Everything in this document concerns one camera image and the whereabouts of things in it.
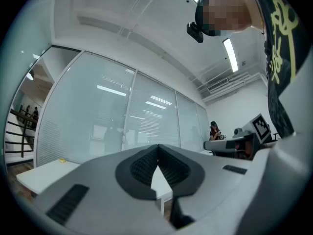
glass wall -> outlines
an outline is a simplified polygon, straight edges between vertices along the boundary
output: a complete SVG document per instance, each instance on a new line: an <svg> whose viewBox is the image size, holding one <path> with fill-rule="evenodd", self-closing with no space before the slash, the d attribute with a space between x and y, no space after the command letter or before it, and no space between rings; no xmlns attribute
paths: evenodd
<svg viewBox="0 0 313 235"><path fill-rule="evenodd" d="M209 119L207 117L206 110L201 107L199 104L196 104L197 113L198 113L198 119L200 124L200 130L201 130L201 138L202 143L205 141L210 140L210 124Z"/></svg>
<svg viewBox="0 0 313 235"><path fill-rule="evenodd" d="M196 104L177 93L180 144L183 149L200 152L202 148Z"/></svg>
<svg viewBox="0 0 313 235"><path fill-rule="evenodd" d="M68 68L45 107L37 166L74 163L121 151L134 70L84 52Z"/></svg>
<svg viewBox="0 0 313 235"><path fill-rule="evenodd" d="M125 149L155 143L179 146L175 91L138 73L126 130Z"/></svg>
<svg viewBox="0 0 313 235"><path fill-rule="evenodd" d="M200 152L208 139L204 108L134 69L84 52L43 109L36 161L81 164L158 143Z"/></svg>

black grille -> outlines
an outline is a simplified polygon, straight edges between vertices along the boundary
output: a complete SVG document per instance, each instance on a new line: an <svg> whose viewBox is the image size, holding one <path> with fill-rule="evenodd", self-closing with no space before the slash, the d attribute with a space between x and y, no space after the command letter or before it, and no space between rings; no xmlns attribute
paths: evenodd
<svg viewBox="0 0 313 235"><path fill-rule="evenodd" d="M190 167L168 152L159 149L158 159L158 165L171 188L189 176Z"/></svg>
<svg viewBox="0 0 313 235"><path fill-rule="evenodd" d="M239 174L243 174L245 175L247 169L243 169L243 168L240 168L240 167L235 167L235 166L232 166L232 165L225 165L223 167L223 169L225 170L229 170L229 171L232 171L232 172L236 172L236 173L239 173Z"/></svg>
<svg viewBox="0 0 313 235"><path fill-rule="evenodd" d="M155 149L132 163L131 174L135 179L150 187L156 167L157 150Z"/></svg>
<svg viewBox="0 0 313 235"><path fill-rule="evenodd" d="M60 225L64 225L86 195L88 187L74 185L46 214Z"/></svg>

person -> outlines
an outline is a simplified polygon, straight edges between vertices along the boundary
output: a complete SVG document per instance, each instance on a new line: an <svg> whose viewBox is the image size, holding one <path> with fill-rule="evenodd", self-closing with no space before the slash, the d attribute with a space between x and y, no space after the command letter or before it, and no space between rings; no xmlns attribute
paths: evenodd
<svg viewBox="0 0 313 235"><path fill-rule="evenodd" d="M210 141L221 139L221 132L215 121L211 122Z"/></svg>
<svg viewBox="0 0 313 235"><path fill-rule="evenodd" d="M312 47L298 15L305 14L299 3L292 1L292 5L289 0L198 0L195 13L198 29L208 36L229 35L247 28L264 35L268 110L282 138L291 135L293 127L278 98L295 79Z"/></svg>
<svg viewBox="0 0 313 235"><path fill-rule="evenodd" d="M38 113L38 108L37 108L37 107L35 107L35 110L34 110L34 113L33 113L33 119L34 119L34 120L36 120L36 121L38 121L38 116L39 116L39 113ZM36 123L34 123L34 122L32 122L32 124L31 124L31 128L35 129L35 128L36 128L36 126L37 126L37 124L36 124Z"/></svg>
<svg viewBox="0 0 313 235"><path fill-rule="evenodd" d="M26 111L25 111L25 116L28 117L28 112L30 109L30 105L27 106Z"/></svg>

desk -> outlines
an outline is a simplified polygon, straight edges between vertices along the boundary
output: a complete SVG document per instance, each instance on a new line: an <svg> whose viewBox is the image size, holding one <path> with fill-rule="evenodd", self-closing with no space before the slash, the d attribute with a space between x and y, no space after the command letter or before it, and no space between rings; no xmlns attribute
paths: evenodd
<svg viewBox="0 0 313 235"><path fill-rule="evenodd" d="M57 159L40 167L18 174L16 178L23 186L36 194L40 194L49 185L58 181L78 166L79 164L68 161L62 163Z"/></svg>
<svg viewBox="0 0 313 235"><path fill-rule="evenodd" d="M61 163L58 159L40 167L23 172L16 176L17 180L26 188L36 194L42 193L49 185L58 181L79 164L66 161ZM172 189L165 180L161 170L157 167L152 178L151 188L156 191L156 198L161 201L161 213L164 213L164 202L172 198Z"/></svg>

